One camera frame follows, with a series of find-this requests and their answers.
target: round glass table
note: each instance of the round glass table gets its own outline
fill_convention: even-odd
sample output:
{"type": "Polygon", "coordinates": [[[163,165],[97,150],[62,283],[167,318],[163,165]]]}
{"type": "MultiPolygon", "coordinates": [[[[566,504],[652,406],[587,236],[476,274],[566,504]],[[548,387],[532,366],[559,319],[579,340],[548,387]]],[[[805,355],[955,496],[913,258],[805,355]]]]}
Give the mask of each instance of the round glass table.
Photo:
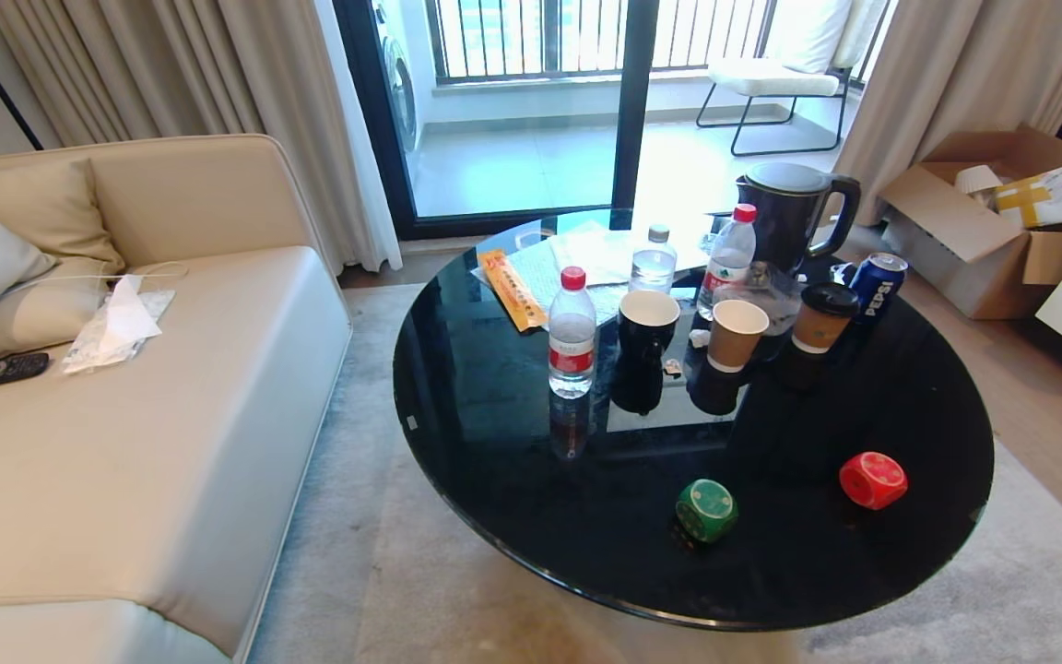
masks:
{"type": "MultiPolygon", "coordinates": [[[[671,293],[682,319],[665,357],[682,375],[663,375],[645,414],[611,398],[616,319],[598,328],[589,394],[549,392],[548,334],[517,333],[473,274],[478,254],[528,251],[594,223],[650,221],[602,210],[524,224],[429,282],[401,325],[393,371],[396,411],[430,483],[535,575],[682,626],[820,626],[888,605],[935,575],[981,516],[994,438],[965,367],[907,303],[893,300],[874,326],[851,325],[815,361],[771,340],[770,356],[733,388],[734,408],[709,415],[688,392],[705,361],[688,338],[705,326],[692,303],[695,269],[671,293]],[[839,484],[839,467],[861,450],[896,459],[909,478],[906,495],[877,512],[839,484]],[[738,505],[733,529],[710,545],[687,538],[674,517],[682,489],[699,478],[729,488],[738,505]]],[[[710,224],[669,221],[699,232],[710,224]]],[[[807,261],[802,272],[825,282],[835,262],[807,261]]]]}

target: sofa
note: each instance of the sofa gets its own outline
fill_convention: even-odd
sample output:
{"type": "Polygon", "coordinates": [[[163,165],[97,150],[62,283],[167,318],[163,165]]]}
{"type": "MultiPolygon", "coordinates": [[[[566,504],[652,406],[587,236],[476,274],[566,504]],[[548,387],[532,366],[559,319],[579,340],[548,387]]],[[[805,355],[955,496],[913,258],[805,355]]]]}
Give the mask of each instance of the sofa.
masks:
{"type": "Polygon", "coordinates": [[[0,661],[244,661],[350,320],[266,136],[86,156],[126,270],[185,273],[125,364],[0,386],[0,661]]]}

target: cardboard box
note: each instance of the cardboard box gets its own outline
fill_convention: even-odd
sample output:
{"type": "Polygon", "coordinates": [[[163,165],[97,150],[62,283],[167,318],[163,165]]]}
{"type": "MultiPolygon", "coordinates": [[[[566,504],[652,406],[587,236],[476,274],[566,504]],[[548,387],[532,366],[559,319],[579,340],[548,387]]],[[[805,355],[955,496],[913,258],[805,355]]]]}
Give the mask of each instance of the cardboard box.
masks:
{"type": "Polygon", "coordinates": [[[1062,140],[1028,126],[949,135],[879,192],[894,207],[884,239],[969,318],[1028,318],[1062,278],[1062,231],[1025,231],[958,192],[973,165],[1038,175],[1062,167],[1062,140]]]}

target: gray rug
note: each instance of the gray rug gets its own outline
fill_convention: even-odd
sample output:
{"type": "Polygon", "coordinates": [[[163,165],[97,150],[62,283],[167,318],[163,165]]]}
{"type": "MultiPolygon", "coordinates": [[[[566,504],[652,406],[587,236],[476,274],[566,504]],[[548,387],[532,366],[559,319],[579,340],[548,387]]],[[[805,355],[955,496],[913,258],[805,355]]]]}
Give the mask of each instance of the gray rug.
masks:
{"type": "Polygon", "coordinates": [[[545,583],[459,521],[409,454],[392,350],[417,291],[346,291],[350,353],[250,661],[1062,663],[1062,507],[1000,445],[986,515],[957,558],[858,618],[801,632],[703,632],[545,583]]]}

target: pepsi can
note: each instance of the pepsi can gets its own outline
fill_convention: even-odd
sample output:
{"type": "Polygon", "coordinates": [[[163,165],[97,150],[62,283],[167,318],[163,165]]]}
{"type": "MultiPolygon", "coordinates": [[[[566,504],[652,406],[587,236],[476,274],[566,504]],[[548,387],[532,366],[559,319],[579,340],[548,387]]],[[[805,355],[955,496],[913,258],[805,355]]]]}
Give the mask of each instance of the pepsi can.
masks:
{"type": "Polygon", "coordinates": [[[907,260],[885,252],[874,253],[862,261],[851,289],[859,294],[859,313],[856,323],[876,323],[888,310],[888,303],[904,283],[907,260]]]}

